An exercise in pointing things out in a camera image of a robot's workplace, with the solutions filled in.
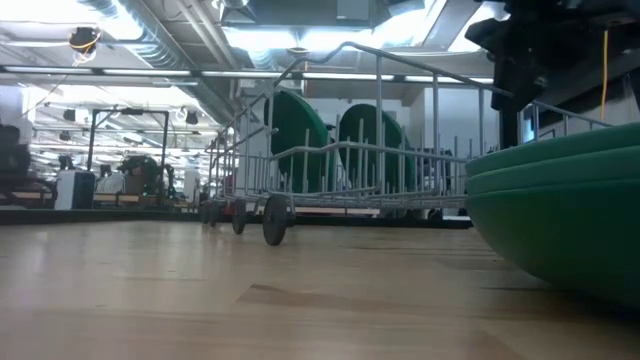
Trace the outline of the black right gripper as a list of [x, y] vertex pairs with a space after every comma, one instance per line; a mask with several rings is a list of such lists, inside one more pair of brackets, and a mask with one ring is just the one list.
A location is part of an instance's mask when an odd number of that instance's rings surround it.
[[533, 1], [503, 1], [506, 20], [489, 18], [472, 23], [465, 38], [487, 51], [494, 64], [491, 107], [500, 112], [500, 148], [519, 145], [519, 113], [546, 88], [540, 64], [541, 10]]

